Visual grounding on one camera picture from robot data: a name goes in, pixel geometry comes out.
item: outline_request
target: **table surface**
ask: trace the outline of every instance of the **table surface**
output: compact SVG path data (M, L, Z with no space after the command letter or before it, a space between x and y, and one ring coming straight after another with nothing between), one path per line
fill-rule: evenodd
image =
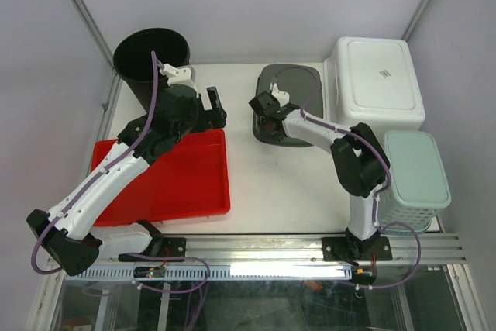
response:
M323 64L315 68L324 81ZM284 148L261 143L252 133L257 78L266 64L195 65L195 83L216 86L227 111L226 146L231 211L226 215L164 221L165 233L340 233L350 217L349 197L338 182L332 157L316 147ZM108 137L145 112L127 84ZM328 112L324 100L324 113ZM429 231L438 231L436 219Z

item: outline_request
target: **pale green lid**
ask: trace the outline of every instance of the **pale green lid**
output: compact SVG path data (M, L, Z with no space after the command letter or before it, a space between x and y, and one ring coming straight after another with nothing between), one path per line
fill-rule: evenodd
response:
M390 131L384 152L391 162L391 191L402 205L443 209L451 202L450 187L436 141L418 131Z

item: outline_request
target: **white lid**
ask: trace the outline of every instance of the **white lid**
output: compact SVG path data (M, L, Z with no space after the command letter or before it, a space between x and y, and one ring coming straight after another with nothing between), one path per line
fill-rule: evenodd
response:
M339 86L350 90L346 95L350 104L359 111L416 108L419 83L405 41L343 38L340 42L341 67L345 70L340 71L342 84Z

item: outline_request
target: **black bin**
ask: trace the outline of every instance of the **black bin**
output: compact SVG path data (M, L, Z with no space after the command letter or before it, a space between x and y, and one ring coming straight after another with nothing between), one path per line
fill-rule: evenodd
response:
M150 53L154 50L163 64L180 67L189 64L189 45L180 34L169 29L145 29L125 38L115 49L114 68L148 112L153 89ZM167 77L159 74L158 98L167 87Z

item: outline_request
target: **glass panel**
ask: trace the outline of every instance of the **glass panel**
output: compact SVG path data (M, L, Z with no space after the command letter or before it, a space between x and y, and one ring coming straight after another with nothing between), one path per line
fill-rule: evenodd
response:
M391 283L411 267L378 267L376 284ZM147 282L156 288L184 290L195 283ZM52 329L78 331L324 331L324 330L462 330L456 299L442 267L420 267L404 286L355 291L334 281L274 279L210 281L188 295L137 291L134 284L105 287L104 298L84 295L90 283L65 281Z

